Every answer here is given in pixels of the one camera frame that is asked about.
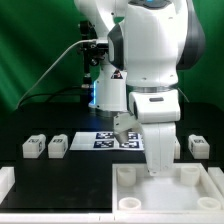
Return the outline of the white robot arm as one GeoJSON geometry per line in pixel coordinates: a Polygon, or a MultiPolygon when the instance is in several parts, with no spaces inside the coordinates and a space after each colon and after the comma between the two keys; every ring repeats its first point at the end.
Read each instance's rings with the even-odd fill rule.
{"type": "Polygon", "coordinates": [[[161,172],[174,161],[180,119],[177,72],[194,66],[205,36],[193,0],[74,0],[96,32],[91,47],[100,62],[89,103],[114,118],[118,141],[139,132],[147,168],[161,172]]]}

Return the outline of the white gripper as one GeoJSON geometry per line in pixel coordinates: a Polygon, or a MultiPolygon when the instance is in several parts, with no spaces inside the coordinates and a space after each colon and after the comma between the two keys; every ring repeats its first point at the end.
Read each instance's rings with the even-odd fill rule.
{"type": "Polygon", "coordinates": [[[120,144],[128,141],[128,132],[142,136],[147,169],[151,173],[170,170],[174,161],[176,126],[168,123],[140,123],[129,113],[117,114],[113,120],[114,136],[120,144]]]}

